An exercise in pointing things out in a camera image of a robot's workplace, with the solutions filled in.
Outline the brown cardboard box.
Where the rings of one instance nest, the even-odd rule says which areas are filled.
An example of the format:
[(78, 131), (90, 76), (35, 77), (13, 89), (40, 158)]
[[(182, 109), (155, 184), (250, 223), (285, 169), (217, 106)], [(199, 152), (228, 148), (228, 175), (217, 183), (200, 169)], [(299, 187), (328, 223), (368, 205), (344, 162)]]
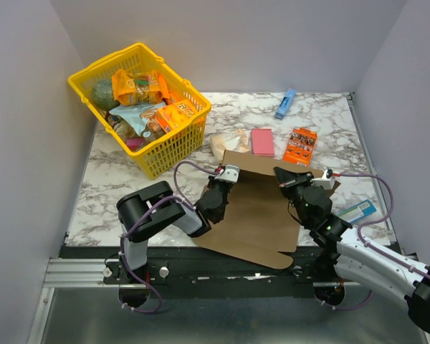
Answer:
[(300, 225), (287, 209), (273, 168), (311, 172), (317, 178), (323, 171), (231, 150), (224, 152), (222, 163), (239, 167), (238, 181), (227, 197), (224, 219), (194, 238), (194, 244), (264, 267), (287, 269), (293, 263), (288, 254), (297, 249)]

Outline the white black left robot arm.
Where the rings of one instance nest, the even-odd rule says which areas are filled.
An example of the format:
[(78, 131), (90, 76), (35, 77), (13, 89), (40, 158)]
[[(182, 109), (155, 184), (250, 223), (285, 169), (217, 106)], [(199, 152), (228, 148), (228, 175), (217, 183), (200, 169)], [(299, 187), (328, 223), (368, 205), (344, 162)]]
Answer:
[(123, 226), (120, 238), (120, 275), (129, 283), (139, 282), (147, 264), (148, 241), (174, 225), (188, 237), (196, 238), (224, 219), (233, 182), (211, 176), (207, 189), (194, 206), (175, 195), (166, 181), (129, 193), (116, 204)]

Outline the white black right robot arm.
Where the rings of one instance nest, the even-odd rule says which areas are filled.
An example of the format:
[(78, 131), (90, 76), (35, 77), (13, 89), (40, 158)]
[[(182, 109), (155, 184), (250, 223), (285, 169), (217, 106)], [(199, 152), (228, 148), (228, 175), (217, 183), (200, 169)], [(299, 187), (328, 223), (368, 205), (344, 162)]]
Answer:
[(278, 166), (274, 173), (282, 195), (295, 209), (292, 218), (322, 248), (315, 263), (317, 276), (325, 281), (339, 276), (397, 301), (410, 320), (430, 334), (430, 265), (378, 244), (363, 234), (364, 225), (353, 228), (336, 216), (328, 196), (335, 184), (332, 170), (320, 178)]

